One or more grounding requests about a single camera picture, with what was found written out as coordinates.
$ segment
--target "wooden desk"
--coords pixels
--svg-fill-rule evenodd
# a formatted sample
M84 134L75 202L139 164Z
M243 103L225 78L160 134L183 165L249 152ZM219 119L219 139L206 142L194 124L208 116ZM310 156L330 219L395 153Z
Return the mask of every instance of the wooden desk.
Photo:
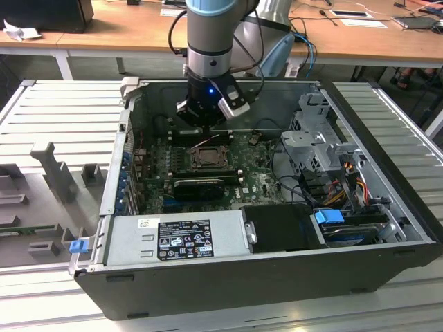
M362 0L357 1L365 4L368 9L375 12L387 13L380 15L370 13L374 19L390 19L392 15L408 16L409 12L393 6L393 0ZM408 8L418 8L419 5L406 2ZM359 10L366 11L363 6L354 3L336 0L336 10ZM319 9L308 6L300 6L290 14L291 17L313 17L321 18ZM335 17L332 13L325 11L329 17ZM443 64L443 36L432 31L422 32L413 30L402 30L402 27L394 21L382 21L387 28L364 28L357 26L345 26L340 20L334 20L337 26L327 19L305 20L309 39L317 46L318 61L322 63L335 64L364 64L389 66L392 62L403 63L408 66L411 62L417 66L418 62L423 64L418 67L439 68ZM300 20L294 20L294 25L299 31L303 31ZM294 56L304 55L300 47L295 46L292 52Z
M374 19L389 19L390 15L408 15L408 11L393 6L394 0L359 0L368 9L386 13L374 14ZM322 1L298 0L292 17L321 18L318 8L327 8ZM419 5L407 1L411 9ZM168 30L173 17L160 16L161 4L142 3L128 6L126 1L93 0L94 18L84 34L45 33L43 39L22 43L0 37L0 52L4 54L52 55L57 59L63 78L71 80L69 57L136 57L174 59L168 47ZM335 0L334 9L365 10L347 0ZM293 21L303 31L300 20ZM348 27L339 20L306 19L309 39L318 49L319 64L348 64L366 66L412 66L439 68L443 65L443 36L431 31L402 30L393 21L383 22L387 28ZM186 18L174 31L174 45L186 47ZM296 44L291 62L304 60L307 48Z

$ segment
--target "metal table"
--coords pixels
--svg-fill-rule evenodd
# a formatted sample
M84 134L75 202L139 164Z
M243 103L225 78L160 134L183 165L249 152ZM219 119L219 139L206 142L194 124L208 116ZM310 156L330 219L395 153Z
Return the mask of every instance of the metal table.
M20 87L0 113L0 149L12 146L1 141L7 137L1 135L5 132L4 128L11 132L17 125L26 125L26 131L32 132L34 136L31 137L36 140L42 133L42 126L48 126L48 121L53 119L47 116L47 112L59 114L58 123L49 122L59 132L70 131L71 136L77 133L86 141L87 136L97 136L98 132L112 136L116 130L116 118L123 109L118 97L119 86L120 82L37 81L32 86ZM337 84L337 87L433 213L442 220L442 152L383 91L368 84ZM19 114L23 116L25 113L32 115L26 116L26 123L17 123ZM67 118L60 122L62 114L75 118L77 123L67 123L72 121ZM92 118L87 123L82 120L84 117ZM61 149L64 143L55 144L57 150L57 145ZM91 144L89 157L102 158L103 167L106 167L111 156L106 143L96 145L89 141L88 144ZM23 159L20 166L34 172L41 171L29 165L28 161ZM74 169L77 166L72 163L69 167ZM45 332L61 329L149 332L441 331L442 281L443 260L437 259L426 267L403 272L370 294L112 322L72 280L65 264L46 268L18 267L0 271L0 328Z

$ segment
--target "blue latch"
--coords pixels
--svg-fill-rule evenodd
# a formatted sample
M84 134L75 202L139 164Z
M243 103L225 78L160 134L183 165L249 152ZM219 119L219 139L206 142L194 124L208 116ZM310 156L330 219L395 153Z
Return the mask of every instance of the blue latch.
M314 215L317 223L344 223L345 219L340 210L320 210Z
M69 252L71 254L86 254L88 253L89 240L75 240L71 242L69 246Z

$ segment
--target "robotic arm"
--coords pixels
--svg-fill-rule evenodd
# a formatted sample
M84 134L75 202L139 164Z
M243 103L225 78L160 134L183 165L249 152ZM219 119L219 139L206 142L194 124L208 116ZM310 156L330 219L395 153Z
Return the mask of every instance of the robotic arm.
M269 59L269 53L275 51L275 27L284 26L283 35L292 37L289 43L286 42L287 54L283 56L283 64L286 61L293 36L289 34L289 21L282 24L276 20L281 21L281 17L287 20L291 0L186 0L186 5L188 96L178 103L177 115L193 127L209 130L214 125L244 114L256 99L254 92L240 89L231 73L233 59L238 66L251 63L251 57L239 47L239 40L242 40L242 45L251 46L253 59L264 59L265 55L265 59ZM248 17L257 9L260 12L258 17ZM273 33L271 43L267 43L271 46L266 48L265 54L265 47L261 43L267 29Z

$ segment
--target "warning label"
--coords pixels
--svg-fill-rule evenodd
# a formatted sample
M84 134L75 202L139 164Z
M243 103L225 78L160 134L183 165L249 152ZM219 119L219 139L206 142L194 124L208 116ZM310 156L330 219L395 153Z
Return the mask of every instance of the warning label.
M213 257L213 238L209 220L159 223L161 261Z

